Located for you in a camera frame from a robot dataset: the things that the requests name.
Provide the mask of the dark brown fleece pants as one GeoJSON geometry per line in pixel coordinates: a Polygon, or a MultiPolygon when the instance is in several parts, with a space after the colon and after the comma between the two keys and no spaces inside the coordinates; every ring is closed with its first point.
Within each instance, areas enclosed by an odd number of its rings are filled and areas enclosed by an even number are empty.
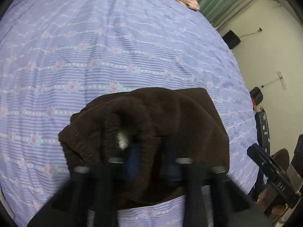
{"type": "Polygon", "coordinates": [[[72,115],[58,135],[69,170],[88,163],[105,163],[122,148],[139,147],[135,178],[119,189],[118,209],[147,207],[183,194],[161,177],[163,148],[172,144],[177,157],[193,163],[230,167],[229,137],[204,88],[169,90],[143,88],[102,95],[72,115]]]}

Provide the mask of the black speaker box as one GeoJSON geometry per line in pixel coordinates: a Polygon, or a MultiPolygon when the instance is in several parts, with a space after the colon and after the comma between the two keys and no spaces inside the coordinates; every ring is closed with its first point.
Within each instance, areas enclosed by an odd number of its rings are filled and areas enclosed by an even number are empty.
{"type": "Polygon", "coordinates": [[[232,31],[229,30],[222,39],[227,44],[230,50],[234,49],[236,46],[238,46],[241,43],[240,38],[232,31]]]}

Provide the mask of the blue striped floral bedsheet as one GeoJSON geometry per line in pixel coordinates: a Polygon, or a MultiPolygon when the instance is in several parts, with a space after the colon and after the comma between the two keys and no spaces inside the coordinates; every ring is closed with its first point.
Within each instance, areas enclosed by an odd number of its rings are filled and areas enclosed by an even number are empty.
{"type": "Polygon", "coordinates": [[[229,176],[258,168],[249,91],[220,34],[174,0],[14,0],[1,20],[1,190],[26,226],[68,178],[58,133],[103,94],[202,87],[230,139],[229,176]]]}

